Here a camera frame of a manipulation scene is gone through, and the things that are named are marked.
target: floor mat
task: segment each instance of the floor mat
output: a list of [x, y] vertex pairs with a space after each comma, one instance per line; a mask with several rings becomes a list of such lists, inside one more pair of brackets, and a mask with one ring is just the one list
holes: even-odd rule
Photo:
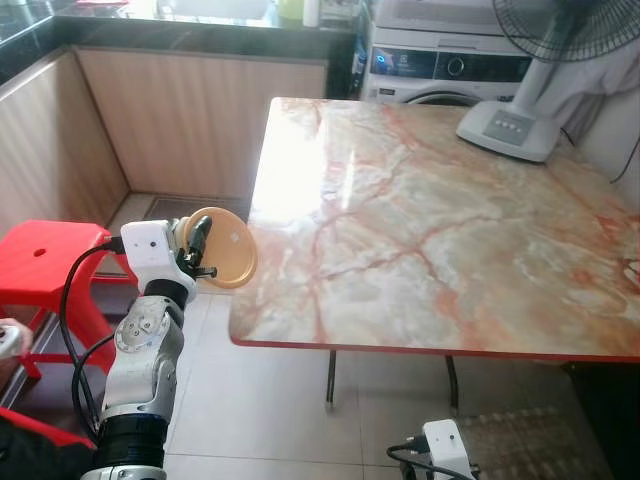
[[151, 204], [144, 220], [188, 217], [204, 207], [224, 208], [235, 213], [245, 223], [249, 218], [250, 202], [244, 199], [158, 196]]
[[460, 430], [480, 480], [595, 480], [602, 476], [555, 408], [464, 418]]

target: marble tabletop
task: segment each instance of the marble tabletop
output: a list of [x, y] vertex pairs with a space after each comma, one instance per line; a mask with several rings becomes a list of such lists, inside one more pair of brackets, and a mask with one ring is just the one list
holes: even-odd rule
[[566, 140], [506, 159], [464, 113], [275, 99], [232, 340], [640, 361], [640, 217]]

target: cabinet door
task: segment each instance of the cabinet door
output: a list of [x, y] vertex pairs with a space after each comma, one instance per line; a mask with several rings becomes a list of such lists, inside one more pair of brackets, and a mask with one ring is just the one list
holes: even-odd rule
[[105, 224], [128, 186], [74, 56], [0, 89], [0, 236], [30, 218]]
[[249, 198], [272, 98], [324, 96], [325, 66], [79, 50], [131, 188]]

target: robotic arm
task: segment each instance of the robotic arm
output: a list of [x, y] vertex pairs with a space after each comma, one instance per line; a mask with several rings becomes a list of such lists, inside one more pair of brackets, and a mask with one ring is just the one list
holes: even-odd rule
[[212, 221], [203, 217], [177, 247], [177, 224], [129, 223], [121, 235], [143, 292], [115, 331], [116, 359], [107, 376], [94, 469], [82, 480], [166, 480], [163, 444], [176, 392], [184, 308], [196, 295]]

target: tiled floor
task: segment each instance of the tiled floor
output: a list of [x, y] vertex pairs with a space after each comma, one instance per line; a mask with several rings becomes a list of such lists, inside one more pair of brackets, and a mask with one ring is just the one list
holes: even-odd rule
[[[112, 229], [141, 218], [151, 201], [132, 195]], [[338, 353], [336, 405], [325, 412], [327, 352], [237, 347], [227, 332], [232, 296], [199, 290], [185, 316], [165, 445], [170, 480], [399, 480], [386, 447], [425, 421], [449, 417], [441, 357], [382, 353]], [[126, 302], [118, 292], [101, 308], [122, 310]], [[456, 365], [462, 415], [555, 406], [599, 465], [599, 478], [611, 478], [571, 382], [559, 368], [482, 358], [456, 358]], [[73, 429], [70, 371], [44, 369], [43, 380], [20, 400], [20, 410]], [[90, 378], [100, 393], [104, 375], [93, 369]]]

